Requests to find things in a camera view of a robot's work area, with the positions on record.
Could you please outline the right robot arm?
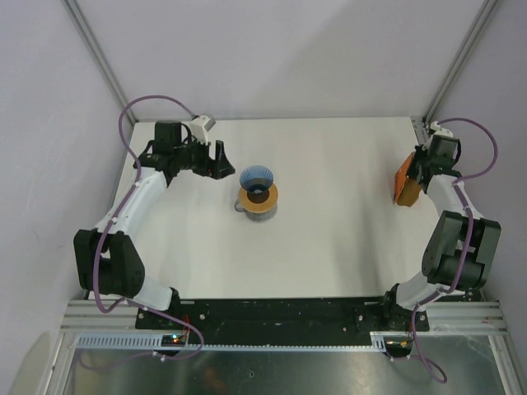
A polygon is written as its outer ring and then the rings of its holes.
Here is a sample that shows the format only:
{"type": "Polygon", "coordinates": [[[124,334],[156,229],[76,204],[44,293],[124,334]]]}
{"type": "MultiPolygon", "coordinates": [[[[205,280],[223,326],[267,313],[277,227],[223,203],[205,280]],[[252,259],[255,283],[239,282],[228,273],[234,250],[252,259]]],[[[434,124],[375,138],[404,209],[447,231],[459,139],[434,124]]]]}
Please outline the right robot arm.
{"type": "Polygon", "coordinates": [[[501,226],[471,202],[464,178],[455,170],[460,154],[460,140],[440,129],[416,146],[394,176],[394,204],[411,207],[425,194],[439,219],[420,272],[385,294],[380,321],[389,330],[399,330],[414,310],[423,311],[443,296],[477,290],[487,282],[501,226]]]}

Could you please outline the blue ribbed dripper cone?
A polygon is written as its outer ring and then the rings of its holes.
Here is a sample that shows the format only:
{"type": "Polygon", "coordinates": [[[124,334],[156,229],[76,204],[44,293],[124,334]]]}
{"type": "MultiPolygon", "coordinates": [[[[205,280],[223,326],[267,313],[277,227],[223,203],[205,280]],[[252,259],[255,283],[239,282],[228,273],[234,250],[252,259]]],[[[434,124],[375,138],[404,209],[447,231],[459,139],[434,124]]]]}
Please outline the blue ribbed dripper cone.
{"type": "Polygon", "coordinates": [[[244,169],[239,177],[240,186],[248,193],[263,193],[273,184],[273,172],[262,165],[252,165],[244,169]]]}

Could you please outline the clear glass pitcher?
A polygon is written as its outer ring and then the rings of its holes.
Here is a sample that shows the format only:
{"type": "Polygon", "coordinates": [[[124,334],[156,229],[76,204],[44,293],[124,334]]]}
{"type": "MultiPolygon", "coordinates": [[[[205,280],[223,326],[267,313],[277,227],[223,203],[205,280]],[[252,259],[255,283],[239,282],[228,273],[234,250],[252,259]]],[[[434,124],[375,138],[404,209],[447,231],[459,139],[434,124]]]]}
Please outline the clear glass pitcher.
{"type": "Polygon", "coordinates": [[[241,202],[239,200],[236,200],[235,203],[234,203],[234,209],[235,209],[236,212],[240,212],[240,213],[245,214],[245,216],[249,220],[251,220],[253,222],[257,222],[257,223],[262,223],[262,222],[271,220],[276,215],[277,210],[278,210],[278,206],[275,205],[274,207],[272,207],[270,210],[268,210],[266,212],[255,213],[255,212],[251,212],[251,211],[246,210],[241,205],[241,202]]]}

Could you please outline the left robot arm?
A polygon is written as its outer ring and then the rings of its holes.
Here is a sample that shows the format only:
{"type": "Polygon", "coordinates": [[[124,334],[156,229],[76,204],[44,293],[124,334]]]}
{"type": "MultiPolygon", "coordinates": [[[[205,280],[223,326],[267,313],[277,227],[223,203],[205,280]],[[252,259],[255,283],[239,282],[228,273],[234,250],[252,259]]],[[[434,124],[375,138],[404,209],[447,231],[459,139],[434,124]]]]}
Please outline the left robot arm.
{"type": "Polygon", "coordinates": [[[133,154],[135,175],[120,202],[90,230],[79,230],[73,240],[77,274],[84,290],[117,295],[148,309],[163,328],[176,327],[182,309],[172,303],[175,292],[147,277],[133,238],[150,209],[182,171],[211,179],[235,173],[221,140],[208,134],[216,121],[199,115],[186,123],[157,122],[154,138],[140,154],[133,154]]]}

